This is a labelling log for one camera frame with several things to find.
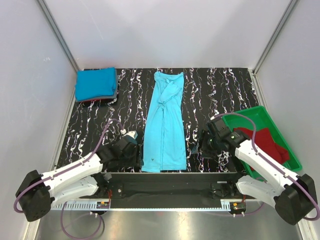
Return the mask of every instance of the folded garment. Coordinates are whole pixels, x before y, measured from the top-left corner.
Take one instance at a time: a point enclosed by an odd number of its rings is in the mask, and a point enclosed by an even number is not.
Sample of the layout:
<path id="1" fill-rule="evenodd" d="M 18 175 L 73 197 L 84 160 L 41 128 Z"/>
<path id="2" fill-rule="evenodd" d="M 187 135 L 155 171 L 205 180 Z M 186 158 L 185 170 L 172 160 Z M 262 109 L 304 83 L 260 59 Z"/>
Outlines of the folded garment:
<path id="1" fill-rule="evenodd" d="M 117 74 L 114 67 L 78 71 L 75 99 L 78 102 L 117 96 Z"/>
<path id="2" fill-rule="evenodd" d="M 154 74 L 155 87 L 146 119 L 142 171 L 187 169 L 181 101 L 184 74 Z"/>
<path id="3" fill-rule="evenodd" d="M 235 130 L 241 130 L 245 134 L 247 134 L 250 138 L 253 136 L 253 131 L 244 128 L 238 127 Z M 263 128 L 260 131 L 255 133 L 254 143 L 262 149 L 266 154 L 272 157 L 280 164 L 284 164 L 286 161 L 290 160 L 290 156 L 288 151 L 282 146 L 276 144 L 271 136 L 269 129 Z"/>

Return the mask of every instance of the blue cloth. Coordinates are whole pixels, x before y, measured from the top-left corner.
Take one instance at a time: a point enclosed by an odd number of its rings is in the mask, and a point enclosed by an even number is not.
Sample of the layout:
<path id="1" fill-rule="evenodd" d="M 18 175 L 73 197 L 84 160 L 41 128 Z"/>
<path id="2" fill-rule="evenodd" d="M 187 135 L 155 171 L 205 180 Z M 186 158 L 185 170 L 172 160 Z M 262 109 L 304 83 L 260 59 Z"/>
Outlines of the blue cloth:
<path id="1" fill-rule="evenodd" d="M 117 74 L 114 67 L 78 71 L 75 98 L 78 102 L 97 97 L 113 96 L 116 91 Z"/>
<path id="2" fill-rule="evenodd" d="M 154 74 L 155 87 L 146 119 L 142 171 L 187 169 L 181 101 L 184 74 Z"/>

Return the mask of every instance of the black joint cap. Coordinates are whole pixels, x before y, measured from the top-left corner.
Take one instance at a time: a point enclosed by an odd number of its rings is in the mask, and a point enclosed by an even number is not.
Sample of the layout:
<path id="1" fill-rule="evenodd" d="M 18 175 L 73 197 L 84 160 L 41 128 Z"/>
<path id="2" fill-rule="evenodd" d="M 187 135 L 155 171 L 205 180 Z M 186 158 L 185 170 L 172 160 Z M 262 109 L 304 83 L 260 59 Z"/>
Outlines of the black joint cap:
<path id="1" fill-rule="evenodd" d="M 298 176 L 297 182 L 318 203 L 314 180 L 309 175 L 304 174 L 303 176 Z M 296 225 L 315 208 L 307 196 L 294 183 L 287 185 L 280 196 L 274 197 L 274 201 L 276 212 L 291 225 Z"/>
<path id="2" fill-rule="evenodd" d="M 29 172 L 22 181 L 15 197 L 28 188 L 30 185 L 41 180 L 41 175 L 37 170 Z M 46 215 L 51 209 L 51 199 L 48 188 L 44 183 L 40 183 L 27 191 L 19 200 L 22 211 L 28 222 L 36 221 Z"/>

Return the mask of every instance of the light blue shirt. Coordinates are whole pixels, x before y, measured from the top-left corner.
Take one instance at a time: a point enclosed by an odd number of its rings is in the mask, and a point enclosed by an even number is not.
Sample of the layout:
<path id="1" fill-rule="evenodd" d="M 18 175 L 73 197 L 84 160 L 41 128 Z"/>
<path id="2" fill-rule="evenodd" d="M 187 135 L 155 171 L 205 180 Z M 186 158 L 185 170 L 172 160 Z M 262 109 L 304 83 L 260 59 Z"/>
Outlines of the light blue shirt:
<path id="1" fill-rule="evenodd" d="M 142 171 L 186 170 L 186 143 L 181 101 L 184 73 L 169 75 L 157 71 L 146 119 Z"/>

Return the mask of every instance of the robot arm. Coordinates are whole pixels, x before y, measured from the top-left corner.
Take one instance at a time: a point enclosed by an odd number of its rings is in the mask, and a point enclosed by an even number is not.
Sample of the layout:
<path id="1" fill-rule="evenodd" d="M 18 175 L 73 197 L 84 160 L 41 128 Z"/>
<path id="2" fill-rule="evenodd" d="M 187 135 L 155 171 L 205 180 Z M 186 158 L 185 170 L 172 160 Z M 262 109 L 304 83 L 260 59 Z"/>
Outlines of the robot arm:
<path id="1" fill-rule="evenodd" d="M 258 151 L 256 152 L 252 140 L 240 130 L 231 132 L 221 117 L 212 119 L 207 123 L 207 128 L 208 143 L 202 141 L 202 147 L 207 144 L 207 148 L 229 151 L 253 167 L 267 181 L 264 183 L 248 175 L 243 176 L 236 183 L 241 194 L 252 196 L 272 206 L 280 217 L 291 225 L 298 223 L 314 209 L 312 202 L 292 181 L 298 182 L 317 203 L 315 183 L 310 176 L 299 176 L 290 171 L 255 145 Z M 272 165 L 281 169 L 284 174 Z"/>
<path id="2" fill-rule="evenodd" d="M 64 167 L 42 174 L 37 170 L 29 172 L 16 192 L 16 197 L 32 184 L 49 180 L 32 187 L 19 199 L 26 219 L 29 222 L 38 220 L 52 207 L 69 200 L 83 196 L 105 195 L 108 181 L 101 172 L 115 166 L 132 167 L 143 164 L 140 159 L 136 161 L 136 138 L 137 132 L 130 131 L 119 141 L 102 146 L 95 154 L 89 153 Z"/>

